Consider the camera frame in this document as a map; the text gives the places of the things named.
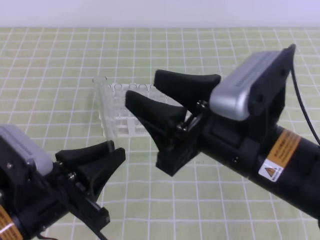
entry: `warning label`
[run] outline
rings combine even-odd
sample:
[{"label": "warning label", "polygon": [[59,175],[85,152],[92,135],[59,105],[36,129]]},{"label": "warning label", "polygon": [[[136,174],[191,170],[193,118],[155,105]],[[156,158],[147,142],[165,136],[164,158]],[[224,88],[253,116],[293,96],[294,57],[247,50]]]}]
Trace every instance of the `warning label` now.
[{"label": "warning label", "polygon": [[23,240],[12,219],[0,205],[0,240]]},{"label": "warning label", "polygon": [[283,170],[283,167],[275,164],[269,159],[266,159],[259,170],[259,174],[272,182],[276,182]]},{"label": "warning label", "polygon": [[297,149],[300,140],[301,137],[294,132],[283,130],[258,173],[276,182]]},{"label": "warning label", "polygon": [[271,167],[266,167],[265,170],[270,175],[270,177],[272,177],[275,174],[277,169],[271,168]]},{"label": "warning label", "polygon": [[285,168],[296,150],[301,137],[294,132],[284,130],[266,157],[270,161]]}]

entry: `green grid cutting mat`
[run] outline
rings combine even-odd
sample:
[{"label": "green grid cutting mat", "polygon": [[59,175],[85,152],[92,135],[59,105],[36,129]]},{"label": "green grid cutting mat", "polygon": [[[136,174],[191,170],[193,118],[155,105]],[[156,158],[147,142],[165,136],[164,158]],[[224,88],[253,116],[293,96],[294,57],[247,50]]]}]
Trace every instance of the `green grid cutting mat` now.
[{"label": "green grid cutting mat", "polygon": [[[320,133],[320,28],[0,28],[0,123],[15,124],[48,153],[104,141],[92,78],[151,84],[156,69],[227,76],[248,55],[297,44],[295,71]],[[314,141],[292,80],[280,125]],[[175,177],[155,167],[149,137],[122,138],[127,161],[98,203],[110,240],[318,240],[316,221],[199,155]],[[45,231],[94,240],[67,215]]]}]

